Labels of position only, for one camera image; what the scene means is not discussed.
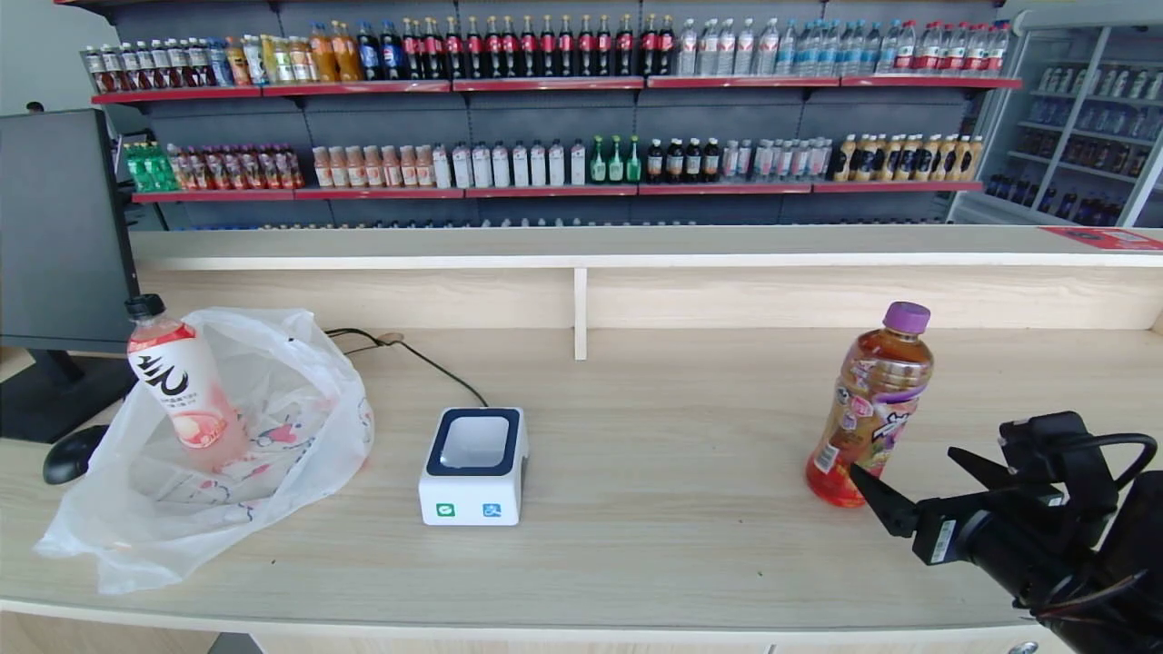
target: monitor stand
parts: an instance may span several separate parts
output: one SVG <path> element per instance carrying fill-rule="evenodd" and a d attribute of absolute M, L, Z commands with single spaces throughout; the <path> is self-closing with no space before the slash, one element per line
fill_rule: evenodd
<path fill-rule="evenodd" d="M 0 436 L 41 443 L 80 427 L 137 381 L 124 358 L 28 350 L 29 365 L 0 383 Z"/>

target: white wall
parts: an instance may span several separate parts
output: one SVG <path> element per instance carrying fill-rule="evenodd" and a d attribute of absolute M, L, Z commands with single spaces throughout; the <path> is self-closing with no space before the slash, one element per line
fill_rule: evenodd
<path fill-rule="evenodd" d="M 90 106 L 88 73 L 77 55 L 115 43 L 101 16 L 52 0 L 0 0 L 0 115 L 37 100 L 48 111 Z"/>

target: purple bottle cap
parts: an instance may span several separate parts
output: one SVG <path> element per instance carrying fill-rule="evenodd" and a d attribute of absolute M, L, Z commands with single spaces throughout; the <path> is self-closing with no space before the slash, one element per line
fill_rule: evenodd
<path fill-rule="evenodd" d="M 884 313 L 884 326 L 906 334 L 923 334 L 929 325 L 929 310 L 914 303 L 892 303 Z"/>

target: computer monitor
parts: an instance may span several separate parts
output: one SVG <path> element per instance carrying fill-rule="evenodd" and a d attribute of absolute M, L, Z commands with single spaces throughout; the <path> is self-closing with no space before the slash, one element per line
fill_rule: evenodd
<path fill-rule="evenodd" d="M 105 115 L 0 116 L 0 344 L 36 362 L 0 383 L 0 436 L 55 442 L 124 396 L 137 276 Z"/>

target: white plastic bag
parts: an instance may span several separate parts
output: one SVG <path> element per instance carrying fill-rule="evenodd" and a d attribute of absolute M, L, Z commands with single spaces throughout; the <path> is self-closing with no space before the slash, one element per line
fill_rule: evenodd
<path fill-rule="evenodd" d="M 162 406 L 134 386 L 35 550 L 94 554 L 102 593 L 180 582 L 249 534 L 340 490 L 374 426 L 363 381 L 305 310 L 207 308 L 205 335 L 250 453 L 194 469 Z"/>

